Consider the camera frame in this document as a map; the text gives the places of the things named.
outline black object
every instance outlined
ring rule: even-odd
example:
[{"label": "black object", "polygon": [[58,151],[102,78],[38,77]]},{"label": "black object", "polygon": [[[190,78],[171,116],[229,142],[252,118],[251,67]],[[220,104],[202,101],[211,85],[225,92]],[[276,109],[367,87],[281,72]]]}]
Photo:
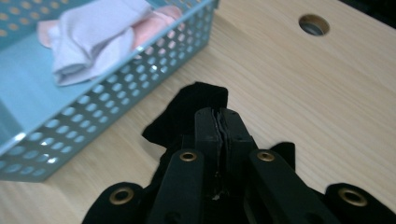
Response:
[{"label": "black object", "polygon": [[340,1],[396,29],[395,0],[340,0]]},{"label": "black object", "polygon": [[[363,189],[310,189],[294,173],[294,144],[258,149],[239,115],[222,108],[227,95],[205,83],[181,90],[143,134],[167,147],[151,184],[111,186],[83,223],[396,223]],[[190,97],[193,108],[181,112]]]}]

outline folded fabric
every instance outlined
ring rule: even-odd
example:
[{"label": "folded fabric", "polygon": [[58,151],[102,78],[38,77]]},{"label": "folded fabric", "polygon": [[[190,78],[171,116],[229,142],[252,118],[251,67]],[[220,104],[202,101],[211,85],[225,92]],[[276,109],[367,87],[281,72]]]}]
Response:
[{"label": "folded fabric", "polygon": [[99,0],[39,22],[37,33],[52,48],[55,82],[63,86],[99,76],[181,15],[173,6],[151,11],[144,0]]}]

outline perforated basket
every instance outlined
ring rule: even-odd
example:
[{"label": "perforated basket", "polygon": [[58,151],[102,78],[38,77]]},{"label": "perforated basket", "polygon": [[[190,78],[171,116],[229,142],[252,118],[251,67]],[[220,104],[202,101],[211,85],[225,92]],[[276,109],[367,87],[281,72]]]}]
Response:
[{"label": "perforated basket", "polygon": [[0,0],[0,179],[40,182],[203,48],[218,0],[148,0],[183,16],[93,81],[57,87],[38,21],[82,0]]}]

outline white cloth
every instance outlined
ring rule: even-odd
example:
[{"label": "white cloth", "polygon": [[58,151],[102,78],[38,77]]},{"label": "white cloth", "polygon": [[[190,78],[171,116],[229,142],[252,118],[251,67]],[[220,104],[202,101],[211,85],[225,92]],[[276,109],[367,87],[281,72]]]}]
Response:
[{"label": "white cloth", "polygon": [[125,56],[134,43],[131,25],[151,13],[145,0],[97,0],[70,9],[49,30],[58,85],[100,75]]}]

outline wooden surface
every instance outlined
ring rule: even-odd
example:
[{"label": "wooden surface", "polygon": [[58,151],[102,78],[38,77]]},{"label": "wooden surface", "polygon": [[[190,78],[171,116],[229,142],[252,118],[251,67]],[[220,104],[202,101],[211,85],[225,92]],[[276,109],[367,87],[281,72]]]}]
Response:
[{"label": "wooden surface", "polygon": [[[299,18],[330,24],[306,34]],[[194,81],[229,90],[261,148],[297,146],[297,174],[347,182],[396,211],[396,31],[338,1],[223,0],[209,45],[43,183],[0,182],[0,223],[80,223],[121,181],[145,187],[164,149],[140,136]]]}]

